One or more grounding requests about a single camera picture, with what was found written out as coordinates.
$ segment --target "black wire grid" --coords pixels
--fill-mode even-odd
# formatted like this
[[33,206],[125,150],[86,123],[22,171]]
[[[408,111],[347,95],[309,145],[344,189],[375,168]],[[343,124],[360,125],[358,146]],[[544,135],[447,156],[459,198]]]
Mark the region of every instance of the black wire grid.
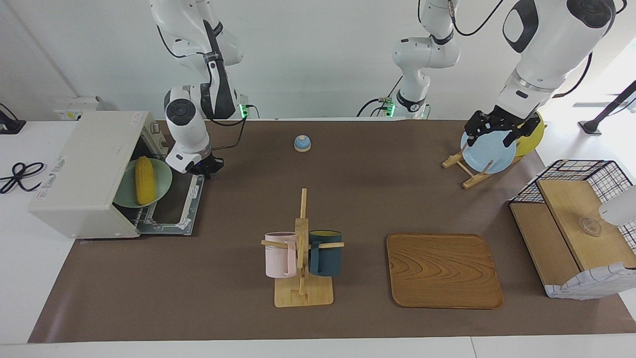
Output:
[[[537,175],[511,203],[545,203],[537,186],[539,180],[586,180],[602,203],[624,192],[633,184],[625,172],[614,161],[568,161],[554,162]],[[636,252],[636,221],[618,228],[625,241]]]

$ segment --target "mug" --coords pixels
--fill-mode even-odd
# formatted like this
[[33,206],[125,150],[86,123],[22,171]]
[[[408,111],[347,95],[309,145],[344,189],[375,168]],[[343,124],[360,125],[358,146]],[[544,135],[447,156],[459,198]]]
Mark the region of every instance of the mug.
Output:
[[321,243],[338,243],[342,233],[334,230],[314,230],[309,232],[312,247],[309,255],[309,272],[316,276],[336,276],[340,274],[342,247],[318,248]]
[[287,248],[265,246],[265,275],[272,278],[296,276],[296,233],[268,233],[265,239],[287,244]]

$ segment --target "green indicator light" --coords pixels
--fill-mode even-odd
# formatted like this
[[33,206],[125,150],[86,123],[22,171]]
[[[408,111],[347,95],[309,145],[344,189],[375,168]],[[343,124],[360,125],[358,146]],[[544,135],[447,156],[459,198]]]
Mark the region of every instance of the green indicator light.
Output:
[[240,109],[241,116],[243,118],[249,117],[249,111],[248,111],[247,107],[245,107],[243,104],[239,104],[238,108]]

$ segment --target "mug handle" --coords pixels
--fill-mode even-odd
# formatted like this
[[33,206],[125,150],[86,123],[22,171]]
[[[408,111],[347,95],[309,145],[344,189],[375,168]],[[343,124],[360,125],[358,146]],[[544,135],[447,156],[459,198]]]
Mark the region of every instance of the mug handle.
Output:
[[312,259],[311,259],[311,264],[309,265],[309,271],[310,272],[315,272],[315,273],[320,273],[320,271],[318,271],[318,256],[319,256],[319,252],[318,252],[318,245],[320,245],[321,242],[318,240],[315,240],[314,242],[312,242]]
[[289,276],[296,269],[296,243],[287,242],[287,270],[285,276]]

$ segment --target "wooden mug holder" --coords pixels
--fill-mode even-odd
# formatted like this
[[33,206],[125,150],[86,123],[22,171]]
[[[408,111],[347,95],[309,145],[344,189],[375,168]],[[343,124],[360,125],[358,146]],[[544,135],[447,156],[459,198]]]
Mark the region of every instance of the wooden mug holder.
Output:
[[[296,267],[298,274],[289,278],[275,278],[274,305],[278,308],[322,306],[333,303],[331,277],[315,276],[309,272],[309,219],[307,216],[307,189],[303,188],[300,200],[300,218],[296,219]],[[287,248],[284,243],[261,240],[261,245]],[[323,243],[321,248],[344,247],[344,242]]]

